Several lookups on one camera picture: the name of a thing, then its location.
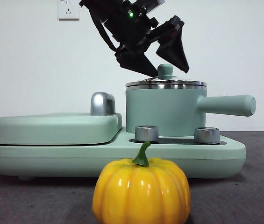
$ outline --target silver knob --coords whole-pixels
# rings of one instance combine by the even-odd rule
[[[195,129],[194,141],[201,144],[219,144],[220,131],[216,127],[198,127]]]
[[[159,129],[157,126],[137,126],[135,128],[135,140],[136,141],[158,141]]]
[[[115,113],[114,96],[105,92],[95,92],[91,97],[90,115],[106,116],[107,113]]]

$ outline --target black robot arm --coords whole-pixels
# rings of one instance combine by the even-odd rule
[[[189,66],[181,41],[184,22],[174,16],[157,27],[157,20],[146,15],[163,2],[137,0],[132,4],[128,0],[82,0],[80,5],[89,9],[96,28],[110,49],[115,51],[121,67],[150,77],[157,76],[156,68],[144,53],[151,43],[158,41],[157,54],[187,73]],[[120,43],[119,47],[113,45],[103,24]]]

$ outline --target green led light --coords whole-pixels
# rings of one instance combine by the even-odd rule
[[[134,13],[132,10],[128,10],[128,15],[130,16],[130,18],[133,18],[134,17]]]

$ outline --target white wall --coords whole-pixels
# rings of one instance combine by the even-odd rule
[[[178,15],[187,79],[208,84],[209,96],[250,94],[252,117],[208,115],[221,130],[264,130],[264,0],[167,0],[150,16]],[[152,45],[148,58],[165,63]],[[115,97],[125,124],[125,84],[146,76],[124,70],[86,8],[80,21],[58,21],[57,0],[0,0],[0,116],[87,112],[96,91]]]

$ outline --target lid knob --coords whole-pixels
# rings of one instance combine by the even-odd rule
[[[172,79],[173,65],[171,64],[161,64],[158,67],[158,78],[162,80]]]

